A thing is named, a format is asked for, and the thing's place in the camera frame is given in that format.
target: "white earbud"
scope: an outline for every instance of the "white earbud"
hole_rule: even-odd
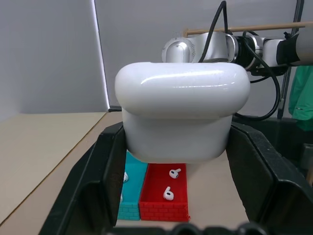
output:
[[[173,201],[174,199],[174,194],[173,192],[170,191],[171,187],[167,187],[165,192],[163,193],[163,197],[165,200],[168,200],[168,201]]]
[[[124,172],[124,180],[123,183],[128,181],[128,174],[126,172]]]
[[[177,179],[178,177],[178,172],[180,172],[181,169],[177,169],[177,170],[170,170],[170,176],[173,178],[173,179]]]

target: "robotic arm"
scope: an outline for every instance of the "robotic arm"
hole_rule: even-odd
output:
[[[164,63],[197,63],[202,56],[208,33],[193,38],[173,38],[162,51]],[[254,32],[234,36],[213,32],[204,62],[230,62],[250,71],[254,76],[270,76],[268,70],[251,53],[250,47],[272,69],[283,75],[288,66],[313,64],[313,30],[290,38],[261,37]]]

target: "beige table surface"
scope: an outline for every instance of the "beige table surface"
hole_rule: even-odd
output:
[[[0,235],[38,234],[72,167],[91,147],[105,127],[122,120],[121,113],[109,113],[105,115],[104,113],[95,113],[93,121],[91,121],[92,118],[87,118],[88,114],[86,114],[82,119],[88,119],[89,121],[83,122],[84,124],[79,121],[75,122],[75,124],[66,122],[66,120],[68,121],[68,116],[71,116],[71,119],[81,120],[80,118],[82,116],[80,115],[84,114],[55,114],[53,118],[49,117],[43,122],[39,121],[35,115],[34,119],[31,118],[31,120],[29,120],[29,122],[34,125],[36,122],[42,122],[40,124],[41,128],[45,129],[47,132],[52,131],[54,133],[54,145],[51,147],[50,144],[50,147],[48,147],[44,140],[40,140],[42,139],[42,135],[29,135],[28,137],[23,137],[27,143],[27,149],[32,151],[36,144],[39,142],[42,143],[42,155],[49,155],[49,158],[45,158],[45,161],[50,162],[48,164],[50,168],[53,164],[55,164],[56,167],[53,167],[50,172],[48,172],[49,167],[46,167],[44,171],[40,169],[39,171],[43,171],[46,174],[45,176],[42,174],[40,177],[38,175],[35,177],[29,170],[25,170],[24,174],[19,174],[17,171],[16,175],[24,179],[29,179],[30,176],[33,176],[33,182],[38,183],[33,186],[33,189],[30,191],[31,193],[27,196],[25,196],[25,192],[23,192],[23,196],[21,196],[21,191],[18,190],[18,188],[24,187],[24,181],[17,184],[17,186],[14,187],[15,191],[10,191],[10,195],[6,193],[4,196],[3,193],[0,192],[0,202],[3,205],[7,197],[12,196],[20,199],[20,202],[17,204],[18,207],[7,214],[8,217],[0,225]],[[66,123],[71,126],[71,131],[77,132],[79,135],[70,135]],[[56,149],[63,149],[63,153],[60,154],[60,151],[56,151]],[[45,161],[36,163],[36,168],[40,168],[39,165],[41,164],[46,165],[47,163]],[[25,162],[27,161],[24,161],[23,165],[30,167],[29,164],[25,164]],[[7,184],[2,178],[0,179],[2,180],[2,184]],[[245,209],[231,178],[225,152],[218,158],[203,164],[188,164],[187,181],[188,208],[191,223],[202,228],[209,225],[222,225],[235,228],[240,223],[247,221]],[[172,222],[157,221],[118,220],[117,222],[117,226],[162,226],[164,228],[171,228],[175,224],[176,223]]]

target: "gray wall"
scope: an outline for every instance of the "gray wall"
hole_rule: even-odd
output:
[[[117,105],[114,78],[134,62],[162,62],[167,41],[185,28],[209,28],[221,0],[96,0],[109,99]],[[228,0],[230,26],[277,24],[293,21],[296,0]],[[216,27],[223,26],[220,17]],[[260,31],[260,35],[284,36],[285,30]],[[252,84],[243,114],[264,115],[273,106],[271,79]]]
[[[108,108],[92,3],[0,1],[0,120]]]

